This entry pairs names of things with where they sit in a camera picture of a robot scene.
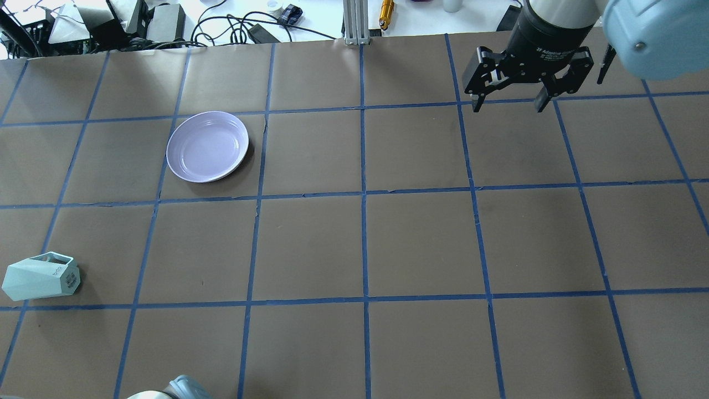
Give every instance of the white cup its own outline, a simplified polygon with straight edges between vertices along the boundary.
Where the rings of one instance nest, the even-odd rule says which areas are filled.
[[[455,13],[463,8],[463,0],[443,0],[443,9],[449,13]]]

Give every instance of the plate rim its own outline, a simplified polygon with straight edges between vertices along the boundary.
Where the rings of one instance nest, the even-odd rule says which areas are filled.
[[[243,146],[243,147],[244,147],[244,151],[239,151],[239,155],[237,156],[236,161],[235,161],[234,164],[233,164],[233,167],[230,166],[229,168],[227,168],[226,170],[224,170],[224,172],[222,172],[222,173],[220,173],[220,174],[218,174],[218,175],[210,176],[208,179],[205,179],[205,180],[195,180],[195,179],[185,178],[185,177],[183,177],[183,176],[181,176],[181,175],[179,175],[178,173],[175,172],[175,168],[172,166],[172,163],[170,162],[170,156],[169,156],[169,150],[170,150],[170,148],[171,148],[170,145],[172,144],[172,145],[174,146],[174,144],[173,144],[173,139],[175,138],[175,136],[176,136],[176,134],[178,133],[179,129],[180,129],[184,124],[186,124],[186,123],[187,123],[188,121],[190,121],[191,119],[195,119],[195,118],[197,118],[197,117],[199,117],[199,116],[204,116],[205,114],[211,114],[211,115],[214,115],[214,114],[225,114],[225,115],[228,116],[229,119],[232,119],[232,120],[235,119],[236,121],[238,121],[239,123],[241,123],[241,125],[244,126],[244,132],[243,132],[244,134],[243,134],[243,136],[245,137],[245,140],[246,140],[245,146]],[[240,140],[240,134],[235,134],[235,138],[236,138],[237,142],[238,142],[238,143],[240,144],[240,146],[241,146],[241,145],[242,145],[242,142],[241,142],[242,140]],[[167,141],[167,147],[165,148],[165,160],[167,161],[167,166],[168,166],[168,168],[169,168],[169,169],[172,171],[172,173],[173,173],[175,176],[177,176],[178,178],[180,178],[180,179],[182,179],[182,180],[184,180],[184,181],[187,181],[187,182],[192,182],[192,183],[209,183],[209,182],[213,182],[213,181],[216,181],[216,180],[225,178],[225,177],[228,176],[230,173],[232,173],[236,168],[238,168],[239,165],[241,165],[241,162],[243,162],[244,159],[246,158],[246,152],[248,152],[248,147],[249,147],[249,145],[250,145],[250,142],[251,142],[251,139],[250,139],[250,137],[249,137],[248,129],[246,128],[246,125],[244,124],[244,122],[243,122],[241,119],[239,119],[238,116],[233,115],[233,114],[230,114],[230,113],[228,113],[228,112],[224,112],[224,111],[204,111],[204,112],[200,112],[199,114],[194,114],[194,115],[190,116],[189,118],[187,118],[187,119],[185,119],[184,121],[182,121],[182,123],[180,123],[180,125],[175,128],[175,130],[174,130],[174,131],[172,132],[172,134],[170,135],[169,140]]]

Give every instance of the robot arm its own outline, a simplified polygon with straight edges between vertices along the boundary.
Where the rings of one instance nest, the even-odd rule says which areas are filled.
[[[479,47],[465,70],[464,91],[473,97],[473,110],[512,83],[543,84],[535,99],[538,112],[553,97],[578,91],[593,67],[581,44],[601,14],[610,45],[599,84],[616,52],[626,69],[643,79],[709,67],[709,1],[524,0],[507,48],[495,53]]]

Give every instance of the metal post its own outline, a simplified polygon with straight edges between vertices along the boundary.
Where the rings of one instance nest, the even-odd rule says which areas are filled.
[[[345,43],[369,44],[367,0],[342,0],[345,6]]]

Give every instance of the blue tape grid line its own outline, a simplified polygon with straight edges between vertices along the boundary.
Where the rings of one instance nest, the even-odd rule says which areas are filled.
[[[364,45],[359,45],[359,158],[362,166],[362,293],[364,298],[364,396],[372,399],[372,357],[369,340],[369,261],[367,255],[367,151],[364,117]]]
[[[15,87],[12,89],[12,94],[10,94],[10,98],[7,101],[7,104],[5,105],[5,109],[0,116],[0,126],[5,122],[5,118],[7,117],[7,113],[10,112],[10,106],[12,105],[12,101],[15,99],[15,96],[17,95],[17,91],[20,89],[20,83],[22,82],[22,78],[25,77],[25,72],[27,72],[27,67],[30,66],[30,61],[26,60],[25,65],[23,65],[22,70],[20,71],[20,75],[17,78],[17,82],[15,83]]]
[[[62,189],[59,193],[59,197],[57,198],[57,204],[54,206],[54,214],[52,215],[51,222],[50,222],[49,227],[47,229],[47,235],[45,236],[44,243],[42,244],[42,253],[45,253],[47,251],[48,246],[49,246],[49,240],[50,240],[50,237],[52,236],[52,231],[54,230],[54,225],[57,222],[57,215],[59,214],[60,204],[62,203],[62,200],[64,199],[64,195],[66,194],[66,191],[67,191],[67,187],[69,186],[69,179],[71,178],[72,171],[74,170],[74,164],[76,163],[76,160],[77,160],[77,154],[79,153],[79,147],[81,147],[82,140],[84,138],[84,133],[86,133],[86,126],[89,123],[89,117],[91,116],[91,112],[94,110],[94,104],[96,103],[96,98],[99,95],[99,88],[101,87],[101,81],[104,80],[104,75],[106,74],[106,67],[108,66],[109,55],[110,55],[109,53],[106,53],[106,59],[104,60],[104,64],[101,67],[101,74],[99,75],[99,80],[96,82],[96,88],[94,89],[94,94],[91,97],[91,102],[89,103],[89,109],[86,111],[86,118],[84,118],[84,120],[83,120],[84,125],[82,126],[81,132],[79,133],[76,147],[74,147],[74,154],[72,155],[72,160],[69,162],[69,167],[67,168],[67,174],[65,175],[64,183],[62,184]],[[8,104],[5,108],[5,112],[3,113],[3,116],[2,116],[3,120],[5,119],[5,116],[7,115],[7,112],[10,109],[10,106],[12,104],[12,101],[15,98],[15,95],[17,94],[17,91],[20,87],[20,83],[22,82],[22,78],[24,77],[25,71],[27,70],[28,66],[29,66],[29,60],[25,62],[25,66],[22,69],[22,72],[20,73],[20,77],[18,78],[17,84],[15,85],[15,89],[13,90],[10,101],[8,101]],[[2,371],[0,371],[0,386],[2,386],[2,383],[5,380],[5,375],[7,374],[7,368],[10,364],[10,360],[12,358],[12,353],[14,352],[15,345],[17,344],[17,338],[20,334],[20,329],[21,329],[22,323],[25,319],[25,313],[27,312],[29,302],[30,302],[29,300],[25,300],[22,304],[20,316],[17,320],[17,325],[15,326],[15,331],[12,336],[12,341],[10,342],[10,347],[7,351],[7,356],[5,357],[5,362],[3,363]]]
[[[175,102],[174,113],[172,115],[172,125],[170,126],[170,135],[175,130],[175,125],[179,117],[179,107],[182,101],[182,92],[184,91],[184,83],[187,78],[187,69],[189,67],[189,59],[191,57],[191,49],[188,49],[185,55],[184,67],[182,70],[182,80],[180,81],[179,91],[177,93],[177,100]],[[150,227],[147,231],[147,239],[145,240],[145,249],[143,250],[143,259],[140,262],[140,272],[138,273],[138,283],[135,285],[135,294],[133,296],[133,303],[130,306],[130,316],[128,318],[128,327],[125,331],[125,340],[123,342],[123,350],[121,352],[121,362],[118,365],[118,373],[116,375],[116,387],[113,391],[113,399],[120,399],[121,383],[123,382],[123,371],[125,370],[125,360],[128,355],[128,347],[130,346],[130,338],[133,334],[133,325],[135,323],[135,312],[138,309],[138,301],[140,299],[140,290],[143,287],[143,277],[145,276],[145,267],[147,265],[147,258],[150,254],[150,244],[152,243],[152,235],[155,231],[155,224],[157,222],[157,213],[160,210],[160,193],[162,191],[162,184],[165,179],[165,170],[167,169],[167,158],[162,161],[162,169],[160,171],[160,180],[157,184],[157,191],[155,193],[155,201],[152,203],[152,217],[150,218]]]
[[[709,183],[709,178],[706,179],[690,179],[691,183]],[[587,182],[582,183],[584,187],[615,187],[615,186],[630,186],[630,185],[677,185],[686,184],[684,179],[673,180],[641,180],[637,182]],[[551,184],[536,184],[536,185],[489,185],[475,186],[475,191],[492,191],[492,190],[543,190],[549,188],[573,188],[577,187],[576,183],[551,183]],[[390,195],[390,194],[423,194],[427,192],[463,192],[470,190],[469,187],[434,187],[434,188],[414,188],[401,190],[367,190],[367,195]],[[312,197],[354,197],[362,195],[362,191],[339,191],[339,192],[300,192],[293,194],[281,195],[262,195],[262,200],[287,200],[290,198],[312,198]],[[242,197],[197,197],[197,198],[173,198],[159,199],[160,204],[181,204],[187,202],[222,202],[222,201],[250,201],[257,200],[258,195],[245,195]],[[81,203],[62,203],[60,208],[80,208],[80,207],[140,207],[154,205],[155,201],[128,201],[128,202],[92,202],[87,204]],[[56,204],[15,204],[15,205],[0,205],[0,210],[3,209],[42,209],[54,208]]]
[[[613,298],[613,291],[610,288],[610,281],[608,279],[608,273],[605,269],[605,263],[603,262],[603,255],[601,254],[601,245],[598,243],[598,237],[596,236],[596,228],[593,226],[593,220],[591,218],[591,210],[588,208],[588,201],[586,200],[586,193],[584,192],[584,185],[581,184],[581,176],[579,174],[579,169],[576,166],[576,160],[574,159],[574,152],[571,150],[571,142],[569,141],[569,135],[566,133],[566,126],[564,125],[564,120],[562,118],[561,109],[559,109],[559,103],[554,102],[554,110],[557,114],[557,119],[559,119],[559,127],[562,131],[562,136],[564,137],[564,144],[566,145],[566,151],[569,153],[569,160],[571,161],[571,169],[574,171],[574,177],[576,178],[576,184],[579,187],[579,195],[581,196],[581,203],[584,206],[584,213],[586,214],[586,221],[588,222],[588,229],[591,232],[591,240],[593,241],[593,247],[596,250],[596,258],[598,259],[598,267],[601,270],[601,277],[603,278],[603,284],[605,286],[605,293],[608,296],[608,304],[610,305],[610,312],[613,315],[613,323],[615,324],[615,330],[618,333],[618,341],[620,342],[620,350],[623,353],[623,359],[625,360],[625,367],[627,368],[627,374],[630,378],[630,385],[632,386],[632,391],[635,394],[636,399],[640,399],[640,390],[637,387],[637,381],[635,380],[635,372],[632,368],[632,362],[630,360],[630,355],[627,351],[627,345],[625,343],[625,336],[623,335],[623,328],[620,325],[620,317],[618,316],[618,309],[615,306],[615,299]]]
[[[687,184],[687,188],[689,189],[689,194],[692,196],[692,200],[694,201],[694,205],[697,207],[697,212],[699,213],[699,217],[702,220],[702,224],[704,225],[704,230],[706,231],[707,235],[709,235],[709,224],[707,223],[707,218],[706,215],[704,214],[704,210],[702,209],[702,205],[699,203],[699,198],[697,198],[697,193],[694,191],[694,187],[692,186],[692,182],[689,179],[689,174],[687,173],[687,169],[685,169],[684,164],[682,163],[682,159],[679,158],[679,152],[677,151],[677,147],[675,147],[674,142],[672,141],[672,137],[670,137],[669,130],[667,129],[667,126],[664,123],[664,120],[662,120],[662,115],[660,114],[660,111],[657,108],[657,104],[655,104],[655,99],[654,94],[650,92],[650,88],[647,85],[647,82],[644,80],[642,81],[642,85],[645,88],[645,92],[647,93],[647,97],[650,100],[650,105],[652,105],[652,111],[654,111],[655,116],[657,117],[657,122],[659,123],[660,127],[662,128],[662,133],[665,136],[665,139],[667,140],[667,144],[670,147],[670,150],[672,151],[672,155],[674,155],[674,159],[677,161],[677,165],[679,166],[679,170],[682,173],[682,177],[684,177],[683,182]]]
[[[709,287],[684,288],[642,288],[634,290],[612,290],[615,295],[669,295],[669,294],[709,294]],[[524,299],[524,298],[559,298],[559,297],[599,297],[606,296],[605,290],[595,291],[547,291],[537,293],[492,293],[493,299]],[[447,300],[484,300],[488,297],[479,294],[437,294],[437,295],[390,295],[378,297],[321,297],[292,300],[236,300],[219,302],[171,302],[171,303],[140,303],[137,309],[189,309],[195,307],[245,307],[250,306],[288,306],[288,305],[322,305],[328,303],[364,303],[364,302],[417,302],[417,301],[447,301]],[[46,310],[130,310],[132,303],[93,304],[93,305],[36,305],[27,306],[27,312]],[[22,312],[22,306],[0,307],[0,312]]]
[[[249,267],[249,285],[246,294],[246,309],[244,311],[244,329],[241,334],[241,364],[239,367],[239,379],[237,398],[244,397],[244,386],[246,384],[246,356],[248,355],[249,330],[251,325],[251,301],[254,292],[254,276],[256,273],[256,254],[259,239],[259,223],[261,220],[261,202],[264,190],[264,171],[266,170],[266,147],[268,144],[269,114],[271,109],[271,89],[273,87],[273,69],[276,60],[276,45],[271,44],[271,60],[269,62],[268,85],[266,93],[266,111],[264,112],[264,134],[261,144],[261,167],[259,169],[259,189],[256,199],[256,216],[254,218],[254,235],[251,240],[251,264]]]
[[[670,92],[670,93],[659,93],[652,94],[653,97],[684,97],[684,96],[705,96],[709,95],[707,92]],[[557,97],[555,101],[583,101],[583,100],[604,100],[604,99],[635,99],[635,98],[647,98],[648,94],[610,94],[602,96],[575,96],[575,97]],[[485,104],[510,104],[518,102],[534,102],[534,99],[487,99]],[[365,105],[361,104],[359,106],[334,106],[326,108],[304,108],[304,109],[274,109],[269,110],[270,114],[297,114],[303,112],[334,112],[334,111],[352,111],[357,109],[395,109],[395,108],[418,108],[427,106],[469,106],[470,101],[458,100],[455,102],[423,102],[423,103],[407,103],[407,104],[379,104],[379,105]],[[263,115],[264,111],[238,111],[231,112],[231,114],[240,115]],[[194,114],[180,114],[177,115],[178,119],[189,118]],[[108,118],[108,119],[91,119],[88,121],[90,124],[104,124],[111,122],[128,122],[128,121],[154,121],[159,119],[172,119],[174,115],[161,115],[161,116],[137,116],[130,118]],[[76,121],[49,121],[49,122],[23,122],[14,124],[3,124],[0,123],[2,127],[22,127],[22,126],[51,126],[51,125],[66,125],[66,124],[83,124],[83,120]]]
[[[476,186],[473,180],[473,172],[470,166],[470,154],[468,153],[468,140],[465,134],[465,123],[463,122],[463,108],[460,103],[460,90],[458,88],[458,76],[455,71],[455,63],[453,62],[453,50],[450,46],[450,38],[446,33],[445,44],[448,51],[448,61],[450,63],[450,72],[453,76],[453,86],[455,87],[455,98],[458,102],[458,123],[460,125],[460,136],[463,144],[463,154],[465,157],[465,168],[468,173],[468,181],[470,184],[470,197],[473,202],[473,218],[475,219],[475,232],[478,238],[478,250],[480,252],[480,264],[483,273],[483,282],[485,284],[485,297],[488,303],[488,319],[490,322],[490,338],[492,340],[493,357],[495,359],[495,370],[497,373],[497,384],[500,391],[500,398],[505,399],[505,381],[502,374],[502,360],[500,359],[500,346],[497,339],[497,327],[495,324],[495,311],[493,309],[493,295],[490,287],[490,277],[487,270],[487,260],[485,257],[485,245],[483,241],[483,233],[480,225],[480,216],[478,213],[478,199],[476,194]]]

